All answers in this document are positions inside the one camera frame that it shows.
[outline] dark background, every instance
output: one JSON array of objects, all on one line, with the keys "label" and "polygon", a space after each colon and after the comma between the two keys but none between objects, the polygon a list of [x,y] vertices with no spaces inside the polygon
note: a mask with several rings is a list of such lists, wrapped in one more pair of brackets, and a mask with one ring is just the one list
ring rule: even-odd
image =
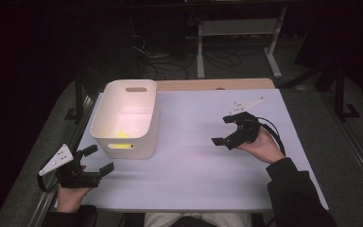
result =
[{"label": "dark background", "polygon": [[[107,7],[120,2],[94,4]],[[316,67],[334,56],[363,90],[363,1],[344,2],[331,7],[289,8],[283,33],[303,35],[308,31],[297,63]],[[80,76],[90,95],[108,81],[142,76],[139,56],[131,48],[128,14],[74,10],[89,4],[0,1],[0,208],[56,100],[75,76]],[[145,28],[153,44],[164,44],[158,42],[163,36],[180,42],[194,26],[183,24],[189,15],[172,15],[173,19],[168,15],[166,20],[173,20],[182,30],[159,37],[152,32],[157,26],[137,24],[143,24],[140,29]],[[139,17],[162,21],[161,16],[149,13]]]}]

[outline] table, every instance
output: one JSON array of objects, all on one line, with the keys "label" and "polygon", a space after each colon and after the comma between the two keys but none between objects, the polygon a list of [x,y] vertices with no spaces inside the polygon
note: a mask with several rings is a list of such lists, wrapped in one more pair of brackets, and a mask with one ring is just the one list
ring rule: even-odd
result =
[{"label": "table", "polygon": [[[252,89],[257,83],[260,89]],[[233,88],[245,90],[212,90]],[[99,151],[83,160],[86,171],[114,162],[114,172],[84,203],[119,212],[262,212],[271,210],[267,192],[268,166],[241,150],[215,147],[210,138],[235,131],[224,124],[233,102],[264,97],[250,113],[276,125],[286,154],[300,170],[309,170],[322,205],[328,208],[303,152],[279,90],[270,79],[158,81],[161,107],[157,148],[146,160],[110,159]],[[96,144],[89,133],[90,119],[78,148]]]}]

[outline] floor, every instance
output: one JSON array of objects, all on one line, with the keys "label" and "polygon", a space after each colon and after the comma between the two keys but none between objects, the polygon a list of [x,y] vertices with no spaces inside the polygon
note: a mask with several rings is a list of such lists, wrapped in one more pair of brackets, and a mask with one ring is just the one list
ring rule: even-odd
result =
[{"label": "floor", "polygon": [[[184,53],[157,51],[142,61],[147,79],[196,79],[194,38]],[[269,37],[223,37],[204,40],[205,77],[207,79],[269,78],[275,85],[284,84],[308,69],[294,64],[303,38],[281,37],[274,56],[282,71],[275,79],[268,67],[263,47]],[[285,105],[289,109],[302,146],[320,182],[329,204],[330,212],[339,226],[363,226],[363,165],[357,151],[363,152],[363,95],[361,89],[346,79],[345,103],[354,104],[361,117],[349,118],[346,122],[336,117],[333,111],[334,87],[320,93],[315,89],[318,76],[307,79],[292,89],[281,90]],[[68,109],[75,106],[74,84],[58,99],[39,139],[26,161],[9,198],[0,213],[0,226],[32,226],[36,209],[35,200],[42,193],[36,185],[35,175],[41,160],[49,157],[56,148],[71,138],[76,130],[73,121],[64,120]],[[24,191],[28,190],[28,200]],[[15,204],[24,209],[16,209]],[[118,226],[121,214],[100,210],[97,226]]]}]

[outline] hand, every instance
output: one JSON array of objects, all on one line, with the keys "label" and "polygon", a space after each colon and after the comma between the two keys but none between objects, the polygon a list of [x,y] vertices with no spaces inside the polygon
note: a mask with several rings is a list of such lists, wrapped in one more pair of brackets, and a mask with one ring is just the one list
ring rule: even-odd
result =
[{"label": "hand", "polygon": [[64,188],[59,184],[57,212],[76,213],[92,187]]},{"label": "hand", "polygon": [[259,129],[258,137],[253,143],[248,141],[237,148],[245,150],[258,160],[268,164],[273,164],[285,158],[270,133],[263,127]]}]

